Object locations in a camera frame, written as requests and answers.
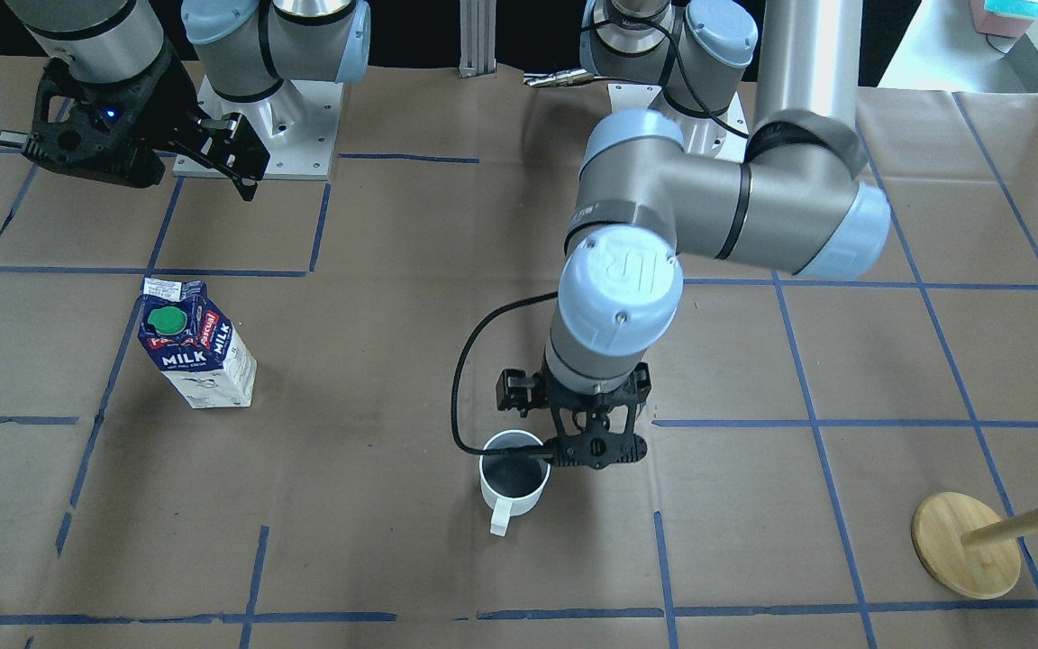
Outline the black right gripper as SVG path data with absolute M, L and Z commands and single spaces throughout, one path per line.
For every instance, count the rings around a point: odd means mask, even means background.
M 246 115 L 204 116 L 169 40 L 147 69 L 110 85 L 74 79 L 65 60 L 47 62 L 23 145 L 26 159 L 59 174 L 147 188 L 164 175 L 157 151 L 226 175 L 246 202 L 254 200 L 270 163 Z

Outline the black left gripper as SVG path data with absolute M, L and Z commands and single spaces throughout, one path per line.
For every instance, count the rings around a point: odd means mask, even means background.
M 650 393 L 650 366 L 645 361 L 614 390 L 594 395 L 565 387 L 547 367 L 531 377 L 522 370 L 506 369 L 496 382 L 496 407 L 518 410 L 522 416 L 532 409 L 548 409 L 556 436 L 524 447 L 485 447 L 483 456 L 526 457 L 552 467 L 597 470 L 613 463 L 638 462 L 648 447 L 634 432 L 635 420 Z

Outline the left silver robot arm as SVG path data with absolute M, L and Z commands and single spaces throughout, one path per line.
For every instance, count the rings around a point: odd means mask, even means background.
M 861 182 L 861 1 L 589 1 L 580 58 L 658 85 L 593 129 L 579 169 L 543 362 L 503 370 L 496 407 L 548 409 L 531 447 L 466 447 L 551 467 L 637 462 L 645 353 L 678 310 L 681 255 L 854 280 L 880 258 L 889 206 Z

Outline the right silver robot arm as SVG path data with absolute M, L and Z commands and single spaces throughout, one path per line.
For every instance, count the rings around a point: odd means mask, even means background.
M 29 134 L 0 135 L 43 169 L 146 188 L 161 152 L 226 177 L 244 201 L 260 182 L 325 172 L 328 104 L 312 90 L 364 78 L 367 1 L 185 1 L 185 35 L 213 98 L 199 94 L 149 1 L 12 1 L 49 55 Z

